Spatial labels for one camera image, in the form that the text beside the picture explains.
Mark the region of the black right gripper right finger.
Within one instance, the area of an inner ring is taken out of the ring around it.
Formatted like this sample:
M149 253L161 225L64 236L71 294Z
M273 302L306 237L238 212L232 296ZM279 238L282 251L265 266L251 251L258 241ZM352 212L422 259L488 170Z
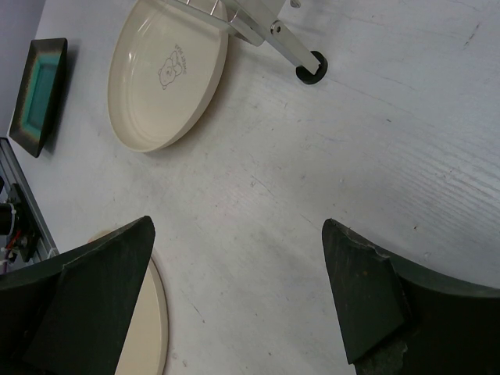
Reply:
M322 242L358 374L498 373L498 289L421 266L336 220L323 224Z

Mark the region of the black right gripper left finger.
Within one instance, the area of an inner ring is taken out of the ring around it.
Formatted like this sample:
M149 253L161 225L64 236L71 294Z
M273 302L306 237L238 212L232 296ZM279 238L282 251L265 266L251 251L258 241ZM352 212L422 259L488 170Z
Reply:
M155 240L150 216L1 276L3 374L113 374Z

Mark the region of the cream and pink branch plate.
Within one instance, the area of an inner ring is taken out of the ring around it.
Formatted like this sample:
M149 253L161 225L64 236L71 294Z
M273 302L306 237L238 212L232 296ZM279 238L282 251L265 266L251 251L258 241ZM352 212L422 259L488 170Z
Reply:
M155 264L149 260L134 314L115 373L148 375L164 373L169 344L166 292Z

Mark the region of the cream bear plate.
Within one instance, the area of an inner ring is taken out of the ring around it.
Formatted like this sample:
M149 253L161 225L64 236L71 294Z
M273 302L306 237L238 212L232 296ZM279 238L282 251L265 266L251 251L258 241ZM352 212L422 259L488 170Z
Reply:
M173 144L211 102L228 35L165 1L138 1L120 32L109 70L108 110L129 149Z

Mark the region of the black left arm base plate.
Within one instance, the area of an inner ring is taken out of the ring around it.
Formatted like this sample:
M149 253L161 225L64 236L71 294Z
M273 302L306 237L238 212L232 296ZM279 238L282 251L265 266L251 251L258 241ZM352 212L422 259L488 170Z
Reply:
M38 250L41 231L28 200L17 183L1 178L1 274L20 258L27 265Z

